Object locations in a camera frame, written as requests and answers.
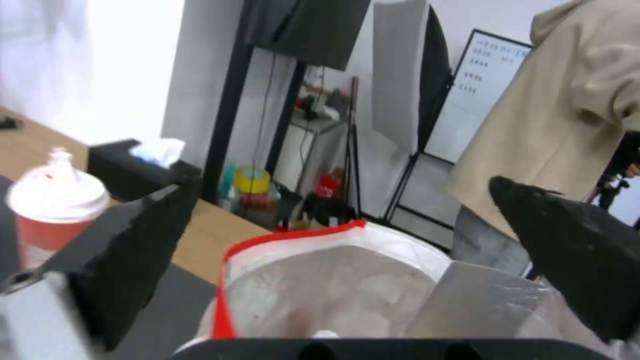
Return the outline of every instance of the person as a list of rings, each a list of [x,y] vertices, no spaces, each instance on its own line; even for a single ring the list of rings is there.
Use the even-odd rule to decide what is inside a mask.
[[[453,259],[511,275],[530,266],[490,197],[493,176],[590,198],[625,133],[640,131],[638,18],[638,0],[576,0],[535,16],[533,50],[452,170],[462,204]]]

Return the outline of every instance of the yellow lid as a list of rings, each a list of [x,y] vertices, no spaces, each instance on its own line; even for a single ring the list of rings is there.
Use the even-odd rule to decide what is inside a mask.
[[[266,193],[271,185],[271,175],[261,168],[251,166],[236,169],[234,186],[243,193]]]

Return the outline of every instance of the wooden table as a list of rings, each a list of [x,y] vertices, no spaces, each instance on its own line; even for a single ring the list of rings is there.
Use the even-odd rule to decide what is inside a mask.
[[[49,151],[54,146],[66,148],[74,155],[74,166],[86,169],[86,145],[0,106],[0,117],[3,116],[21,119],[24,127],[16,131],[0,131],[0,175],[18,180],[27,170],[46,164]],[[268,233],[200,200],[173,255],[173,263],[216,284],[220,261],[229,247]]]

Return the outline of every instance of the tissue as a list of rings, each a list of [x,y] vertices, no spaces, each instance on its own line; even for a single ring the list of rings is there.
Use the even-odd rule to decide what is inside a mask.
[[[184,145],[184,142],[178,139],[155,139],[132,147],[129,154],[148,163],[170,168],[180,159]]]

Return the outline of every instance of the black tissue box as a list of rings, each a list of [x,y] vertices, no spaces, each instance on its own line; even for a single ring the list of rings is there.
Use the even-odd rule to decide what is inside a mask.
[[[200,169],[180,160],[163,168],[131,156],[137,140],[122,140],[89,148],[87,172],[100,179],[111,197],[119,201],[140,199],[183,177],[199,176]]]

